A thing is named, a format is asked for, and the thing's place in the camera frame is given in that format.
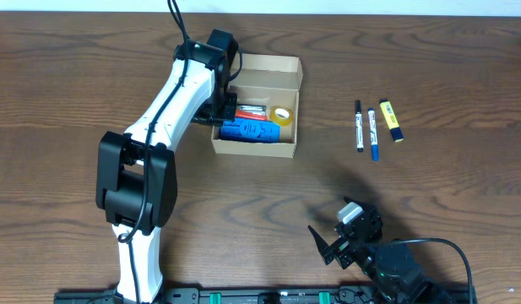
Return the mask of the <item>brown cardboard box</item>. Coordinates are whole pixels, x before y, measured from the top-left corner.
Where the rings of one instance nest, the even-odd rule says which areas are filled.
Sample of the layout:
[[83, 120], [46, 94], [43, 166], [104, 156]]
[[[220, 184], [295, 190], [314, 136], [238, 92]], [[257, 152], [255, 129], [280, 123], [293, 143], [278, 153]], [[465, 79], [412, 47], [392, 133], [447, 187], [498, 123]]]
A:
[[220, 138], [220, 128], [213, 127], [211, 143], [217, 154], [255, 155], [291, 158], [297, 145], [297, 122], [303, 71], [298, 57], [243, 54], [243, 64], [234, 62], [231, 70], [239, 75], [230, 82], [229, 91], [245, 105], [284, 107], [291, 111], [292, 123], [282, 126], [276, 143], [251, 143]]

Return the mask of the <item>yellow tape roll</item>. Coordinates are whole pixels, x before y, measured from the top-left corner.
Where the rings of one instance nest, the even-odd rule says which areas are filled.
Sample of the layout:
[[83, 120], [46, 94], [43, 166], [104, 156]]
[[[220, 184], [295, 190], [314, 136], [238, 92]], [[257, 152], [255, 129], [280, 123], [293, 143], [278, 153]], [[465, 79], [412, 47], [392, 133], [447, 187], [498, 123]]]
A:
[[269, 114], [269, 119], [278, 126], [285, 127], [293, 122], [294, 113], [287, 107], [273, 106]]

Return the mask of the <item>blue whiteboard marker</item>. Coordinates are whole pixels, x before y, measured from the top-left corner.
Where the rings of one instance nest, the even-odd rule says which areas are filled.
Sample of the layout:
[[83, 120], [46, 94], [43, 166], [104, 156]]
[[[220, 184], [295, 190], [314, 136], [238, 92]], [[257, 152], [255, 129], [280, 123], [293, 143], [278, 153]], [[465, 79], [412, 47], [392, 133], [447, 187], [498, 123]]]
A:
[[369, 108], [367, 111], [367, 115], [368, 115], [368, 121], [369, 121], [369, 134], [370, 134], [372, 160], [379, 161], [376, 113], [375, 113], [374, 109]]

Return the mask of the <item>black whiteboard marker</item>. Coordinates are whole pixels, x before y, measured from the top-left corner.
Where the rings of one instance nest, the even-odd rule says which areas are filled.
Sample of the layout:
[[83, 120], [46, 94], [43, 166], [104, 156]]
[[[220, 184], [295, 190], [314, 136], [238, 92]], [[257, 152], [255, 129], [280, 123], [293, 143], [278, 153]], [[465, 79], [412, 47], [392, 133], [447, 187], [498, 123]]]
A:
[[364, 140], [360, 100], [355, 101], [355, 143], [356, 150], [361, 153], [364, 150]]

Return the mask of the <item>yellow highlighter pen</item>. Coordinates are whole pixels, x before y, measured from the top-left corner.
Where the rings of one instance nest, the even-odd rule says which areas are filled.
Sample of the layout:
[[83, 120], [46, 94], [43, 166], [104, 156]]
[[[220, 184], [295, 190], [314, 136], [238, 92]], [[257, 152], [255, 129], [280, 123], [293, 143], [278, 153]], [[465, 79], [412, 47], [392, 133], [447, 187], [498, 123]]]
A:
[[404, 135], [400, 128], [397, 117], [393, 111], [393, 107], [389, 100], [383, 99], [379, 101], [381, 111], [384, 119], [388, 125], [389, 132], [394, 142], [401, 142], [404, 140]]

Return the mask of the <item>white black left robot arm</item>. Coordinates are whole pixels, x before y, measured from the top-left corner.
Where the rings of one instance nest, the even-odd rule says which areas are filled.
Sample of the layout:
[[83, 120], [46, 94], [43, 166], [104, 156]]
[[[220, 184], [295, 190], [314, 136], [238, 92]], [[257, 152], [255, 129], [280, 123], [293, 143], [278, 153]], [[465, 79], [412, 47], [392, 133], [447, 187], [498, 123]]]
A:
[[118, 241], [120, 279], [113, 303], [157, 303], [164, 295], [160, 231], [176, 204], [176, 148], [193, 123], [221, 126], [236, 115], [231, 66], [242, 54], [233, 35], [213, 30], [205, 43], [176, 47], [169, 78], [124, 133], [99, 144], [95, 202]]

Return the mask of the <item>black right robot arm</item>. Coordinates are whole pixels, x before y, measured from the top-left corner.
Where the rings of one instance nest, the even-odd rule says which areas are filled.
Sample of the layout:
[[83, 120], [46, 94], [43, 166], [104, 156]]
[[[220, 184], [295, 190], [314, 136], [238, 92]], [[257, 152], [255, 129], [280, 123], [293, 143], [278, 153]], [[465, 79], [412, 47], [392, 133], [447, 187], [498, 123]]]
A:
[[453, 303], [454, 299], [425, 274], [404, 244], [382, 244], [383, 220], [373, 204], [344, 198], [334, 227], [338, 238], [327, 243], [311, 232], [325, 264], [337, 262], [342, 269], [356, 264], [388, 303]]

